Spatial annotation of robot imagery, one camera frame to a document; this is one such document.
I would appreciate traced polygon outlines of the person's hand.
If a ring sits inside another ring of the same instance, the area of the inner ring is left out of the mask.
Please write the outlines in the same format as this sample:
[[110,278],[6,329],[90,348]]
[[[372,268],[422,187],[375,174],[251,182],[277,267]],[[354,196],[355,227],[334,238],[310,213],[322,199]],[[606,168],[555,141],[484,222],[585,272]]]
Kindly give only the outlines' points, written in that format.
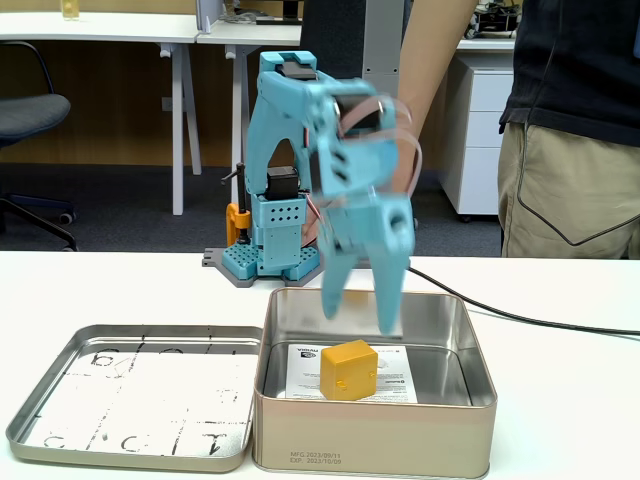
[[310,197],[306,200],[306,222],[301,228],[301,245],[303,247],[314,243],[318,235],[318,226],[322,222],[319,210]]

